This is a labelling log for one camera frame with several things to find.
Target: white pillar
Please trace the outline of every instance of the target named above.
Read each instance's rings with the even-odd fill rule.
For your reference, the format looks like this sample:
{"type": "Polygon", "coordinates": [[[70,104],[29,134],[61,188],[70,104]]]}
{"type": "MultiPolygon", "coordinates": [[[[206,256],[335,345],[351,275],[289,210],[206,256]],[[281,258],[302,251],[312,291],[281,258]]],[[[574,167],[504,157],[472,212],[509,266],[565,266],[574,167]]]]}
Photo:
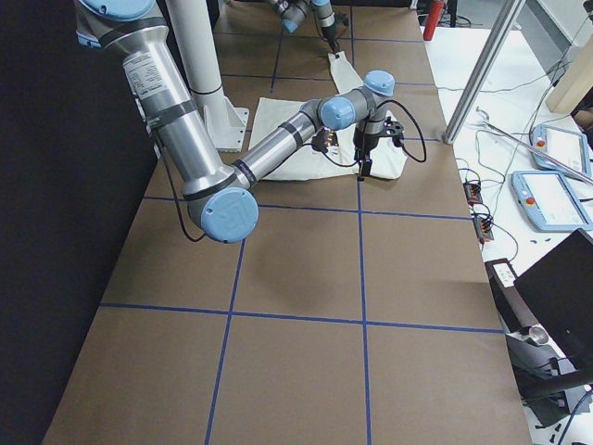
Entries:
{"type": "Polygon", "coordinates": [[[224,95],[206,0],[166,0],[192,96],[219,151],[241,151],[249,110],[224,95]]]}

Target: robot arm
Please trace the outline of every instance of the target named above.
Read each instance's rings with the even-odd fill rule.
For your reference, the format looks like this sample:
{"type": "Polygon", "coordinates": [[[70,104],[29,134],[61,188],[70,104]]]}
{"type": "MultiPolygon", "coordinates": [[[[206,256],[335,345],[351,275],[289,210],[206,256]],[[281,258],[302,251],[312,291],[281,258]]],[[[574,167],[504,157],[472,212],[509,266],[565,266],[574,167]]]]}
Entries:
{"type": "Polygon", "coordinates": [[[315,11],[315,19],[322,29],[322,35],[327,40],[332,52],[340,51],[340,44],[337,41],[336,25],[341,21],[347,25],[347,18],[336,17],[330,0],[267,0],[274,7],[276,15],[282,19],[284,29],[293,33],[301,25],[311,9],[315,11]]]}
{"type": "MultiPolygon", "coordinates": [[[[385,109],[379,105],[393,94],[395,85],[384,71],[371,71],[364,85],[349,93],[309,101],[233,166],[225,165],[165,44],[168,28],[154,0],[145,0],[152,6],[140,18],[134,15],[128,21],[120,19],[120,10],[111,8],[110,16],[103,12],[107,0],[91,3],[75,1],[79,39],[81,34],[95,39],[120,57],[148,126],[167,148],[183,178],[183,198],[190,217],[210,238],[223,243],[246,238],[259,216],[258,204],[248,189],[321,128],[341,130],[358,122],[357,153],[368,154],[376,146],[385,120],[385,109]]],[[[129,3],[113,5],[125,9],[129,3]]]]}

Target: white desk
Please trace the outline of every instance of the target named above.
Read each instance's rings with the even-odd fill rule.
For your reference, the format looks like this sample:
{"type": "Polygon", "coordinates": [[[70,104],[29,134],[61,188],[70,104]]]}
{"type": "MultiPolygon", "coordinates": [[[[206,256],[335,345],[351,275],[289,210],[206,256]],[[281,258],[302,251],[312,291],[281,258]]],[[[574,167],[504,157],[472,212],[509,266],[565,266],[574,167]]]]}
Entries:
{"type": "MultiPolygon", "coordinates": [[[[482,51],[489,30],[450,29],[438,28],[432,42],[427,42],[426,49],[430,59],[435,83],[438,87],[461,89],[467,83],[473,66],[482,51]]],[[[483,86],[484,91],[512,88],[521,83],[528,83],[544,76],[545,71],[539,65],[536,56],[531,51],[528,43],[519,31],[512,31],[503,46],[498,59],[483,86]]],[[[529,119],[537,107],[541,96],[549,86],[547,76],[529,85],[517,88],[511,92],[481,93],[475,103],[488,112],[490,121],[508,133],[525,133],[529,119]]],[[[439,89],[439,98],[446,120],[448,121],[461,97],[461,91],[448,91],[439,89]]],[[[550,113],[544,102],[537,115],[536,123],[550,119],[561,118],[563,115],[550,113]]],[[[495,173],[478,164],[475,147],[475,134],[478,128],[472,122],[479,120],[475,113],[470,114],[454,149],[458,158],[465,159],[469,167],[478,172],[481,178],[500,180],[495,173]]],[[[551,125],[577,131],[573,119],[566,117],[551,125]]],[[[505,172],[510,163],[515,144],[507,138],[481,133],[480,136],[481,161],[486,166],[505,172]]],[[[458,160],[460,167],[466,167],[463,161],[458,160]]],[[[524,148],[519,148],[509,168],[509,172],[519,170],[534,170],[531,154],[524,148]]],[[[578,181],[569,180],[579,197],[593,197],[593,187],[578,181]]],[[[493,183],[483,184],[482,195],[487,206],[494,212],[496,194],[499,185],[493,183]]],[[[593,215],[593,202],[585,204],[586,210],[593,215]]],[[[511,232],[519,243],[519,253],[512,262],[517,274],[523,273],[537,260],[556,247],[568,233],[539,233],[526,220],[523,211],[519,209],[511,194],[509,178],[500,191],[498,209],[495,213],[495,223],[511,232]]],[[[513,241],[496,227],[493,229],[495,240],[485,244],[483,250],[484,261],[498,258],[510,258],[515,250],[513,241]]],[[[548,429],[535,429],[537,420],[530,410],[526,410],[532,438],[535,443],[549,443],[553,431],[548,429]]],[[[580,440],[585,443],[593,442],[593,413],[577,415],[573,420],[571,429],[564,439],[564,444],[580,440]]]]}

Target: cardboard surface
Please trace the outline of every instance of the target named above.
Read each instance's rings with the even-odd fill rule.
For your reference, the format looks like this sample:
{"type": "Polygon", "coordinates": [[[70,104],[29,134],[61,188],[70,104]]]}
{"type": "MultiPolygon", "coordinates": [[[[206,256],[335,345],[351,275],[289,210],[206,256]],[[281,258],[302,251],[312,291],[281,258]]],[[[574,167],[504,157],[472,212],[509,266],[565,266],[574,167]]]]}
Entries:
{"type": "Polygon", "coordinates": [[[364,215],[363,224],[369,320],[500,329],[471,222],[364,215]]]}
{"type": "Polygon", "coordinates": [[[272,76],[279,37],[214,34],[221,74],[272,76]]]}
{"type": "Polygon", "coordinates": [[[202,442],[224,325],[100,308],[44,445],[202,442]]]}
{"type": "Polygon", "coordinates": [[[358,236],[353,213],[262,209],[246,242],[235,308],[359,320],[358,236]]]}
{"type": "Polygon", "coordinates": [[[214,33],[280,35],[278,17],[268,4],[224,2],[214,33]]]}
{"type": "MultiPolygon", "coordinates": [[[[406,148],[422,157],[420,141],[406,141],[406,148]]],[[[438,142],[426,144],[427,161],[408,159],[395,181],[369,178],[361,185],[364,210],[469,217],[470,212],[453,158],[453,149],[438,142]]]]}
{"type": "MultiPolygon", "coordinates": [[[[352,60],[352,48],[343,44],[342,50],[352,60]]],[[[319,37],[287,37],[282,40],[278,59],[278,77],[331,79],[327,53],[330,47],[319,37]]]]}
{"type": "Polygon", "coordinates": [[[423,40],[416,11],[404,7],[353,7],[355,39],[423,40]]]}
{"type": "Polygon", "coordinates": [[[354,67],[363,79],[371,70],[385,70],[393,74],[396,84],[435,83],[422,42],[355,40],[354,55],[354,67]]]}
{"type": "Polygon", "coordinates": [[[233,318],[210,443],[365,443],[362,362],[360,326],[233,318]]]}
{"type": "Polygon", "coordinates": [[[503,335],[371,326],[369,369],[375,445],[533,443],[503,335]]]}
{"type": "MultiPolygon", "coordinates": [[[[193,237],[201,235],[186,214],[193,237]]],[[[145,199],[121,251],[103,302],[226,311],[239,246],[190,243],[172,201],[145,199]]]]}
{"type": "MultiPolygon", "coordinates": [[[[281,41],[268,5],[224,9],[236,106],[335,94],[325,43],[281,41]]],[[[420,37],[408,10],[351,10],[357,38],[420,37]]],[[[423,44],[353,43],[362,75],[433,83],[423,44]]],[[[432,85],[396,99],[440,137],[432,85]]],[[[173,203],[145,199],[105,295],[120,307],[99,310],[45,443],[531,443],[452,151],[428,156],[392,183],[262,182],[259,225],[232,246],[186,242],[173,203]]],[[[170,197],[161,163],[146,194],[170,197]]]]}

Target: blue tape grid line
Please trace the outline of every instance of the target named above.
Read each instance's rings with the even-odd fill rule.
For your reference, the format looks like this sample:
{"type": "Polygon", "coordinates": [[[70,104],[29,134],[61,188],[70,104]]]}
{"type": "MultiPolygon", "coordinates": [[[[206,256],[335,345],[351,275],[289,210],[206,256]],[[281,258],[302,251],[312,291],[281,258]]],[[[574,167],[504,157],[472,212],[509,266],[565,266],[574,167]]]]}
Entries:
{"type": "MultiPolygon", "coordinates": [[[[332,317],[310,317],[303,315],[286,315],[281,313],[266,313],[266,312],[249,312],[249,311],[221,311],[214,309],[199,309],[199,308],[184,308],[175,306],[158,306],[151,304],[134,304],[134,303],[115,303],[105,302],[101,303],[102,308],[113,309],[133,309],[141,311],[162,311],[162,312],[186,312],[186,313],[203,313],[206,315],[232,315],[233,317],[246,318],[261,318],[273,320],[289,320],[297,322],[310,323],[327,323],[327,324],[355,324],[362,325],[362,320],[348,319],[348,318],[332,318],[332,317]]],[[[452,332],[469,332],[475,334],[504,334],[502,329],[491,329],[485,327],[467,327],[467,326],[445,326],[440,324],[415,324],[415,323],[397,323],[397,322],[381,322],[374,320],[367,320],[367,326],[379,326],[389,328],[403,328],[403,329],[422,329],[429,331],[452,331],[452,332]]]]}
{"type": "Polygon", "coordinates": [[[239,276],[241,275],[241,266],[243,264],[243,252],[245,251],[245,240],[241,241],[241,249],[239,250],[239,259],[237,261],[237,270],[234,275],[233,294],[231,295],[231,303],[229,304],[229,311],[226,317],[226,326],[224,327],[224,338],[222,340],[221,357],[219,359],[219,369],[216,373],[216,381],[214,383],[214,392],[212,394],[212,403],[210,404],[210,414],[208,416],[208,428],[206,429],[206,438],[204,445],[209,445],[210,435],[212,433],[212,423],[214,422],[214,413],[216,412],[216,401],[219,396],[219,387],[221,386],[222,367],[224,366],[224,356],[226,355],[226,346],[229,340],[229,332],[231,331],[231,321],[233,320],[234,299],[237,295],[237,287],[239,284],[239,276]]]}
{"type": "MultiPolygon", "coordinates": [[[[352,28],[353,19],[350,15],[350,28],[352,28]]],[[[227,31],[220,31],[214,32],[214,35],[240,35],[245,37],[275,37],[276,34],[267,34],[267,33],[251,33],[251,32],[227,32],[227,31]]],[[[422,40],[405,40],[405,39],[380,39],[380,38],[369,38],[369,37],[354,37],[353,32],[350,32],[350,40],[355,42],[393,42],[396,44],[424,44],[422,40]]],[[[317,35],[287,35],[287,38],[290,39],[314,39],[319,40],[319,36],[317,35]]]]}
{"type": "MultiPolygon", "coordinates": [[[[146,200],[154,201],[174,201],[172,197],[151,197],[145,196],[146,200]]],[[[406,213],[400,211],[379,211],[379,210],[348,210],[348,209],[331,209],[323,207],[299,207],[299,206],[281,206],[277,204],[258,204],[261,209],[278,209],[278,210],[307,210],[307,211],[328,211],[334,213],[361,213],[363,215],[381,215],[381,216],[399,216],[404,218],[425,218],[433,220],[453,220],[453,221],[471,221],[469,216],[449,216],[449,215],[432,215],[423,213],[406,213]]]]}
{"type": "Polygon", "coordinates": [[[364,274],[364,235],[362,226],[362,204],[360,183],[356,182],[357,200],[359,205],[359,255],[360,255],[360,304],[362,312],[362,354],[364,359],[364,399],[367,416],[367,445],[372,445],[371,422],[371,378],[369,376],[369,339],[367,330],[367,297],[364,274]]]}

